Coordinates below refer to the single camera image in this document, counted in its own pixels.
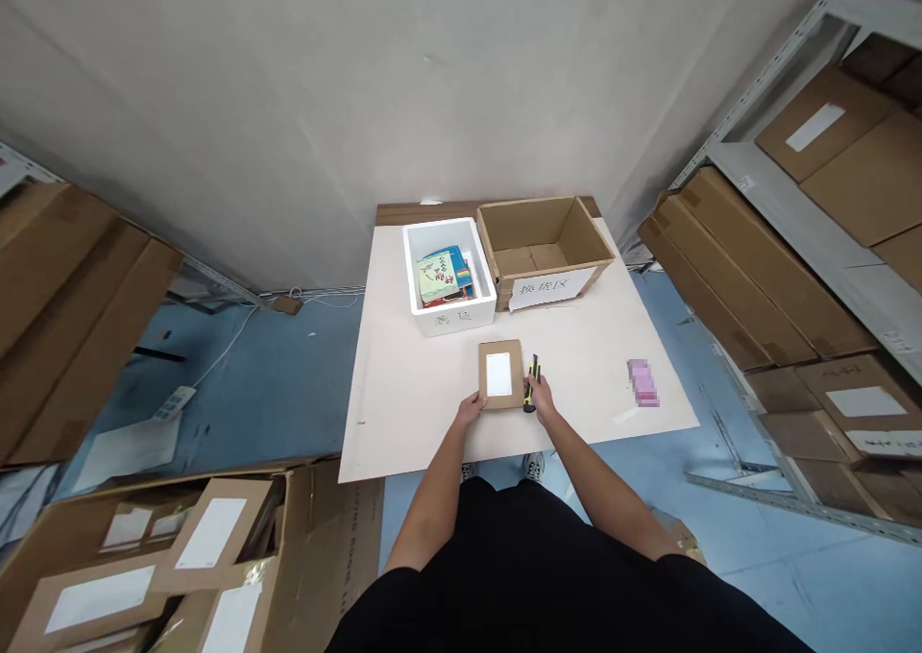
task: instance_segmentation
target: white tabletop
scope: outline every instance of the white tabletop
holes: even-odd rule
[[[595,219],[609,245],[615,242]],[[400,226],[375,228],[339,481],[425,469],[459,401],[477,389],[477,344],[519,339],[537,353],[558,410],[589,443],[698,426],[620,255],[578,300],[499,312],[489,326],[424,338],[407,300]],[[627,361],[650,363],[660,406],[639,408]],[[465,461],[550,449],[534,414],[485,411]]]

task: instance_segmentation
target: cardboard box on shelf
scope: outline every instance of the cardboard box on shelf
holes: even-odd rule
[[[192,593],[216,590],[237,563],[257,524],[274,515],[272,480],[215,478],[208,483],[168,553],[160,561],[151,591]]]
[[[756,137],[756,144],[803,182],[899,104],[835,67],[824,67]]]
[[[805,365],[795,370],[823,409],[868,456],[922,455],[918,387],[872,354]]]
[[[867,491],[848,464],[831,461],[794,459],[813,493],[824,504],[835,509],[890,519],[881,503]]]
[[[837,357],[877,348],[877,341],[716,168],[701,168],[680,196],[817,353]]]
[[[615,260],[577,197],[481,205],[477,228],[497,285],[497,312],[581,298]]]
[[[218,473],[225,478],[278,475],[285,484],[285,506],[296,508],[284,517],[276,596],[259,650],[323,651],[340,617],[377,577],[383,480],[340,485],[338,473],[338,459],[328,458]],[[45,507],[0,570],[0,650],[9,645],[41,578],[99,559],[99,544],[120,501],[154,488],[203,489],[211,477],[160,479]]]
[[[901,232],[871,248],[903,280],[922,293],[922,226]]]
[[[893,520],[922,526],[922,495],[900,473],[899,465],[884,462],[861,464],[855,468],[855,477]]]
[[[0,357],[116,218],[115,209],[64,182],[25,185],[0,200],[0,285],[9,296]]]
[[[822,408],[793,367],[746,375],[746,381],[767,413],[803,413]]]
[[[768,413],[759,420],[785,456],[837,463],[863,458],[826,411]]]
[[[771,365],[771,358],[676,249],[653,218],[641,224],[637,235],[666,270],[682,300],[694,310],[695,317],[711,331],[738,368],[745,372]]]
[[[148,586],[161,557],[150,552],[40,579],[10,653],[54,653],[156,619],[167,596]]]
[[[720,247],[678,196],[667,197],[653,219],[772,362],[792,365],[816,358],[815,351],[784,313]]]
[[[77,452],[181,266],[176,250],[147,243],[8,463],[66,461]]]
[[[801,188],[869,248],[922,224],[922,120],[903,110],[812,175]]]
[[[148,235],[117,221],[0,360],[0,463],[80,349]]]
[[[522,377],[522,344],[518,339],[477,346],[480,395],[487,397],[484,410],[521,408],[525,398]]]

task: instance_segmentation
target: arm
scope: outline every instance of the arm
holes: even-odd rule
[[[454,534],[464,440],[471,423],[486,404],[487,400],[482,399],[479,392],[461,401],[458,414],[410,503],[382,573],[398,567],[422,570]]]
[[[539,384],[530,376],[528,382],[534,389],[532,400],[538,408],[538,420],[564,462],[570,482],[593,525],[651,560],[667,554],[682,554],[637,493],[557,412],[546,378],[542,377]]]

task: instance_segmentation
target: white foam box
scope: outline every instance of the white foam box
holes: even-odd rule
[[[429,309],[420,298],[416,262],[428,254],[457,245],[468,262],[473,278],[470,300],[449,302]],[[497,289],[491,281],[487,257],[472,218],[448,219],[403,227],[403,257],[409,289],[410,314],[423,336],[442,336],[493,323],[497,311]]]

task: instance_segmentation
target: shoe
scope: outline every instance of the shoe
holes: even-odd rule
[[[461,482],[477,477],[477,464],[461,464]]]
[[[539,485],[541,476],[545,474],[545,455],[538,453],[525,454],[522,457],[522,477],[526,480],[532,480]]]

